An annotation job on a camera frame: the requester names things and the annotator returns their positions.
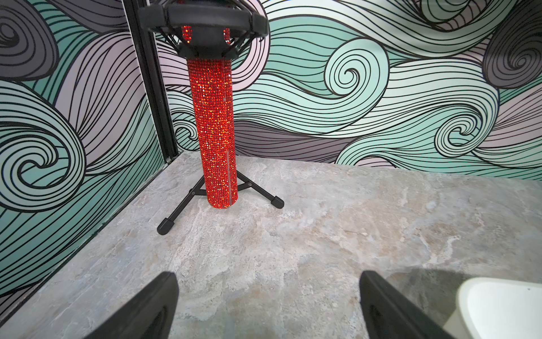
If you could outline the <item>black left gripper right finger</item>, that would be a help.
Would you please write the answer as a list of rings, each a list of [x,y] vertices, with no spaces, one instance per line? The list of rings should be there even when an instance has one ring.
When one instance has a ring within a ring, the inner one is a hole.
[[[375,271],[359,280],[360,305],[370,339],[451,339],[415,304]]]

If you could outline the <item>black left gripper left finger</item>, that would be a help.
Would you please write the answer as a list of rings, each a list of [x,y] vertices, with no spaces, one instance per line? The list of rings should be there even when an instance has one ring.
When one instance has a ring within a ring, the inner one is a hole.
[[[86,338],[168,338],[178,299],[176,275],[162,272]]]

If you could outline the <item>white plastic storage tray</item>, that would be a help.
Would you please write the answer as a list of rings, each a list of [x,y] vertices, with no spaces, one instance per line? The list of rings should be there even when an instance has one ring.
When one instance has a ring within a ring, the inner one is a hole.
[[[469,279],[460,285],[443,328],[454,338],[540,338],[541,285]]]

